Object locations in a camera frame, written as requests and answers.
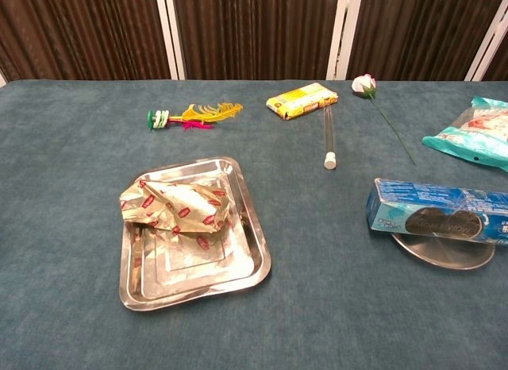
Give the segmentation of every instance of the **pink rose bud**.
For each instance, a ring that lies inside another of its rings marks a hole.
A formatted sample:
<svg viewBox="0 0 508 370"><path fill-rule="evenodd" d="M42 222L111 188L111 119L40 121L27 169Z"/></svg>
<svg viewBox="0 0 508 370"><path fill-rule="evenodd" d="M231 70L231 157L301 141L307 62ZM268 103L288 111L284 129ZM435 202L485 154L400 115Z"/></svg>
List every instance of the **pink rose bud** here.
<svg viewBox="0 0 508 370"><path fill-rule="evenodd" d="M375 94L375 79L369 74L358 76L352 81L351 88L364 98L373 98Z"/></svg>

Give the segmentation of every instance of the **green flower stem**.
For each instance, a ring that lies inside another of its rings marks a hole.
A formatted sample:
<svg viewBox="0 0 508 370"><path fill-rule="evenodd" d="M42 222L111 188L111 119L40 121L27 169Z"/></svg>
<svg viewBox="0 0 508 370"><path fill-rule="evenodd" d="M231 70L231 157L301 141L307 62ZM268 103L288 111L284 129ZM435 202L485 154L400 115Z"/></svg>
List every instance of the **green flower stem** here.
<svg viewBox="0 0 508 370"><path fill-rule="evenodd" d="M391 123L390 119L388 118L388 116L386 114L384 114L384 112L375 104L374 102L374 97L369 94L368 95L369 97L369 100L371 101L372 105L381 113L381 115L384 117L384 119L387 121L388 125L391 127L391 129L395 132L395 135L397 136L398 140L400 141L400 143L402 144L402 146L404 147L404 149L406 150L407 152L407 155L410 157L411 161L413 161L413 165L416 166L416 162L414 162L414 158L413 156L411 155L409 149L407 148L406 144L404 144L404 141L402 140L402 137L400 137L400 135L398 134L397 130L395 130L395 127L393 126L393 124Z"/></svg>

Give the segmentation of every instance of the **small yellow box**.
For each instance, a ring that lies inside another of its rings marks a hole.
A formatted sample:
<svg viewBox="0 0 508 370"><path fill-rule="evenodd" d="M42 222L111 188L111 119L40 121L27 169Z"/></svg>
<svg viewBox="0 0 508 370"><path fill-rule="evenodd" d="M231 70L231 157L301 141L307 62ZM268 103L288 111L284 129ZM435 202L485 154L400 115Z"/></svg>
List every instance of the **small yellow box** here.
<svg viewBox="0 0 508 370"><path fill-rule="evenodd" d="M323 106L337 102L336 92L324 88L319 83L297 88L267 100L267 107L282 119L289 120L302 114L307 114Z"/></svg>

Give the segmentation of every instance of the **white cap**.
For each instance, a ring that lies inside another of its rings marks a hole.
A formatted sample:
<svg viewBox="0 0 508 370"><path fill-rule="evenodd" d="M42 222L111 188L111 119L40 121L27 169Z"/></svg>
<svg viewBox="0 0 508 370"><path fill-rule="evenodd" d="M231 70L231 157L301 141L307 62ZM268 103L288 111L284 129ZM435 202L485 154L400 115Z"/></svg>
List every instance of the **white cap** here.
<svg viewBox="0 0 508 370"><path fill-rule="evenodd" d="M325 168L327 169L334 169L337 166L337 162L335 161L335 153L334 152L328 152L325 156Z"/></svg>

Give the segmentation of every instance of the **brown curtain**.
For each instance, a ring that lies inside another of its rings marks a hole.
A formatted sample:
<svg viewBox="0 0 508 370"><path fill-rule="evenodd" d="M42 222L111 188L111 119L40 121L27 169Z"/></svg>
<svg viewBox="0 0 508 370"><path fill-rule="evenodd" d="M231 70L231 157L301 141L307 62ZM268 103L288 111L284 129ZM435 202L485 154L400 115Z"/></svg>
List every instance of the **brown curtain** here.
<svg viewBox="0 0 508 370"><path fill-rule="evenodd" d="M483 80L508 80L508 34L505 35L498 51L492 58Z"/></svg>
<svg viewBox="0 0 508 370"><path fill-rule="evenodd" d="M464 80L502 0L362 0L347 77Z"/></svg>
<svg viewBox="0 0 508 370"><path fill-rule="evenodd" d="M324 79L337 0L175 0L189 79Z"/></svg>
<svg viewBox="0 0 508 370"><path fill-rule="evenodd" d="M0 25L8 81L170 77L156 0L0 0Z"/></svg>

